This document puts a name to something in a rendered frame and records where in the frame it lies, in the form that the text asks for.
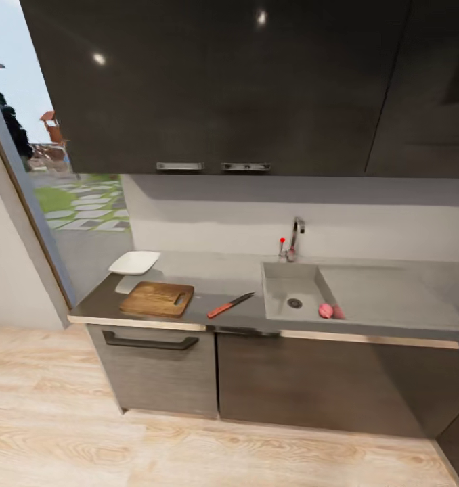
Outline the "parer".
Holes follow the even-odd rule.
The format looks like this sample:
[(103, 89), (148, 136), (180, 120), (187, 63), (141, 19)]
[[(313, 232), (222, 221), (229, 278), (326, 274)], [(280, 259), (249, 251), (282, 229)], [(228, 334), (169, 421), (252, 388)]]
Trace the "parer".
[(249, 294), (244, 294), (243, 296), (239, 297), (239, 298), (236, 298), (235, 300), (231, 301), (231, 302), (227, 302), (225, 305), (223, 306), (220, 306), (219, 308), (216, 308), (215, 310), (213, 310), (212, 312), (208, 312), (207, 315), (210, 319), (212, 319), (213, 317), (217, 316), (218, 314), (224, 312), (225, 310), (231, 308), (233, 305), (239, 303), (240, 301), (246, 299), (247, 297), (251, 296), (252, 293), (249, 293)]

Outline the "cutting board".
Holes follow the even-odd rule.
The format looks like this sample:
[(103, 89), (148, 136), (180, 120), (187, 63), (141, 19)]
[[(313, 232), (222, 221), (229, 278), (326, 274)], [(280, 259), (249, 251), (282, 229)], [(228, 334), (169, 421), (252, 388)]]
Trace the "cutting board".
[(118, 307), (123, 312), (181, 318), (193, 293), (194, 286), (191, 285), (142, 281)]

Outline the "bowl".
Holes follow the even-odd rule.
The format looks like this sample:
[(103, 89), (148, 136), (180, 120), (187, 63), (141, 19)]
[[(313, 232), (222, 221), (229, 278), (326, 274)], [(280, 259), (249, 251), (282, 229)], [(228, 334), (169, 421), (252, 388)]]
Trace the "bowl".
[(113, 273), (122, 275), (145, 275), (157, 263), (159, 252), (136, 250), (126, 252), (109, 268)]

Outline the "vidalia onion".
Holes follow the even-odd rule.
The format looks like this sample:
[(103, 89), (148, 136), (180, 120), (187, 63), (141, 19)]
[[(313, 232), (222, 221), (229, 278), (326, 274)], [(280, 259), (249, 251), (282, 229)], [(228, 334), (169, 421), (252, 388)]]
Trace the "vidalia onion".
[(327, 319), (330, 319), (333, 315), (333, 308), (327, 304), (323, 303), (319, 308), (318, 308), (318, 313)]

